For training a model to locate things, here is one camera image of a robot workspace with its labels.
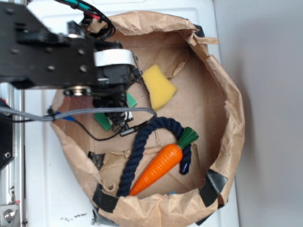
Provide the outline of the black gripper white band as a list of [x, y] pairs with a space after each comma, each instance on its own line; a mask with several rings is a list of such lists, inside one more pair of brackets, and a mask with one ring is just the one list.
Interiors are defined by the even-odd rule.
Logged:
[[98, 88], [93, 98], [95, 108], [127, 108], [127, 91], [139, 83], [142, 71], [137, 56], [120, 42], [99, 41], [94, 52]]

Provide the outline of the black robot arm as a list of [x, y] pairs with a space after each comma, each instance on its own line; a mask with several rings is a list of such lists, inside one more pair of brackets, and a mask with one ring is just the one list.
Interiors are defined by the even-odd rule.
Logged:
[[0, 80], [18, 89], [61, 89], [91, 96], [119, 131], [128, 129], [127, 91], [142, 72], [132, 51], [96, 39], [74, 21], [49, 30], [25, 6], [0, 4]]

